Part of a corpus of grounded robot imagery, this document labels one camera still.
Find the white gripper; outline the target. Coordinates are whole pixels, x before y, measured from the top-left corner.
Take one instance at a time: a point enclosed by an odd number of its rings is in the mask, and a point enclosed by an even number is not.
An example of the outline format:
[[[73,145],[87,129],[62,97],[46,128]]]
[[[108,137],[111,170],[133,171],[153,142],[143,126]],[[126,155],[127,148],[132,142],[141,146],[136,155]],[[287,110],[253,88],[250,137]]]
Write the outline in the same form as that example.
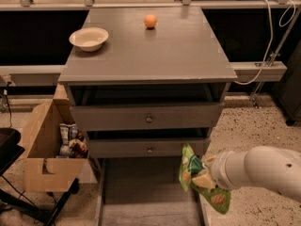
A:
[[[211,174],[204,169],[192,178],[192,182],[202,188],[213,189],[217,184],[220,188],[232,189],[232,183],[226,172],[226,162],[230,155],[231,152],[223,152],[209,157],[203,156],[202,166],[210,168]]]

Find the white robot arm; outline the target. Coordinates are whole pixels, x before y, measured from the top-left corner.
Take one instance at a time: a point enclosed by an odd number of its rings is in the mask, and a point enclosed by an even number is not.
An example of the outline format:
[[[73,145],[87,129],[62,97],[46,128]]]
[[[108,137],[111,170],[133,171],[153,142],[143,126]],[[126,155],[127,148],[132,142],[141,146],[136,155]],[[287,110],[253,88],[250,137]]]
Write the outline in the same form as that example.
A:
[[[300,152],[259,146],[247,152],[219,153],[205,160],[204,166],[192,178],[200,188],[262,187],[301,202]]]

